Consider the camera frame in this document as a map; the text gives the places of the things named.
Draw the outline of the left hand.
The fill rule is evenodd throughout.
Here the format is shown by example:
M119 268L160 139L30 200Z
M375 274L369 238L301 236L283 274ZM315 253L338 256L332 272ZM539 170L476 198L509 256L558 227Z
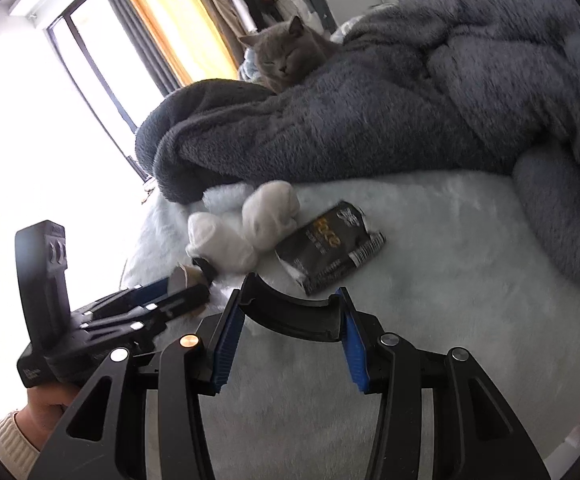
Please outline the left hand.
M37 450L43 448L78 392L77 387L59 382L27 390L27 404L16 414L15 420L22 434Z

